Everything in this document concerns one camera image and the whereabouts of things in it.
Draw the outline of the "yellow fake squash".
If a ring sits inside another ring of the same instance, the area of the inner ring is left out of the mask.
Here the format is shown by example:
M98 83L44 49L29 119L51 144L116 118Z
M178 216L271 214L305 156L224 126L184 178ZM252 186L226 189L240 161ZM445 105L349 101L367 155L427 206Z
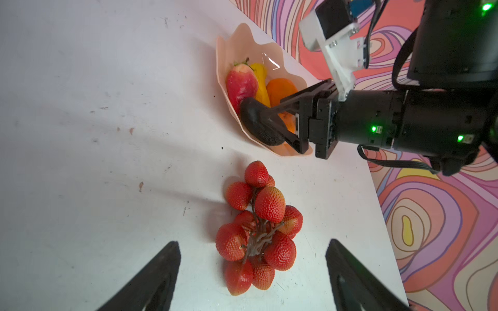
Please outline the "yellow fake squash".
M266 88L267 69L262 63L253 63L250 67L252 68L258 81L258 91L255 95L255 99L270 108L271 101Z

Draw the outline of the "red fake strawberry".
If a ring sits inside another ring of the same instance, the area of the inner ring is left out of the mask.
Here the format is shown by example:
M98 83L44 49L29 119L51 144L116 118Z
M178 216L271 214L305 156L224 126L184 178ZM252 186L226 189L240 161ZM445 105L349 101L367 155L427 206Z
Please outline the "red fake strawberry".
M246 98L254 98L259 89L258 79L248 61L249 58L243 62L234 62L225 80L229 101L237 115L240 114L241 102Z

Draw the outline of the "dark fake avocado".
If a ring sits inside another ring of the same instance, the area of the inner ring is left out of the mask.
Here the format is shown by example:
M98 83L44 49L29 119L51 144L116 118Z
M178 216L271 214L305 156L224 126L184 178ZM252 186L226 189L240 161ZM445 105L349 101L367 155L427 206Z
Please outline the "dark fake avocado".
M264 145L282 145L285 142L284 136L264 124L261 120L261 112L267 108L267 106L254 98L246 98L240 103L239 118L245 128Z

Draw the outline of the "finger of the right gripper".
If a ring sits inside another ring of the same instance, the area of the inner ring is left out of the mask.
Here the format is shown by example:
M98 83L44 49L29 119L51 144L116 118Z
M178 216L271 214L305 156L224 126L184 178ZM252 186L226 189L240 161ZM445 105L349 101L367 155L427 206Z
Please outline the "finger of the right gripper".
M269 119L283 112L291 114L309 115L311 119L322 119L329 113L329 108L319 108L319 100L327 104L328 97L335 92L335 83L332 79L323 80L294 95L285 97L274 108L264 111L264 118Z
M268 149L276 155L309 155L309 127L308 121L300 116L294 118L294 132L289 131L284 121L279 116L272 116L268 126L274 136L283 140L279 145L270 146Z

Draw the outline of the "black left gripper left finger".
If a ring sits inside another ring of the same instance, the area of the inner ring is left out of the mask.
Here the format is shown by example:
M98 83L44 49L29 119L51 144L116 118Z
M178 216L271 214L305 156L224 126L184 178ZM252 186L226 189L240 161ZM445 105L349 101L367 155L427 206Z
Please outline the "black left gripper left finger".
M179 243L169 242L100 310L169 310L181 263Z

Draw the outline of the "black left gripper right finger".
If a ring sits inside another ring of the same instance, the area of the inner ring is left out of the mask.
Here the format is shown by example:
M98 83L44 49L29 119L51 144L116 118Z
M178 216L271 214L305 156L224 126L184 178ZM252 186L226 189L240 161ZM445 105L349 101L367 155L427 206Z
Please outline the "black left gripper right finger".
M337 310L410 310L337 239L326 251Z

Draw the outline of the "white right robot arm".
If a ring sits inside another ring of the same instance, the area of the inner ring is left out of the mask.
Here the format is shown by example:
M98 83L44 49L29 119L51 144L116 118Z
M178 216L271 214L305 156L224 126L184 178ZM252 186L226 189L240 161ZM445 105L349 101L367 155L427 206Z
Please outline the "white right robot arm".
M497 309L497 2L276 1L272 35L334 78L411 302Z

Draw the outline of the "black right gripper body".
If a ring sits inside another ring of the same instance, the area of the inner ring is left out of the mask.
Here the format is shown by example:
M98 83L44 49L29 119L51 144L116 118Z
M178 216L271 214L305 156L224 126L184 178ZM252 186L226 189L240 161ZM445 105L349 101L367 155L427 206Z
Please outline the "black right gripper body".
M304 154L308 144L315 145L315 157L328 159L337 145L333 117L337 88L331 79L312 85L296 95L298 117L296 151Z

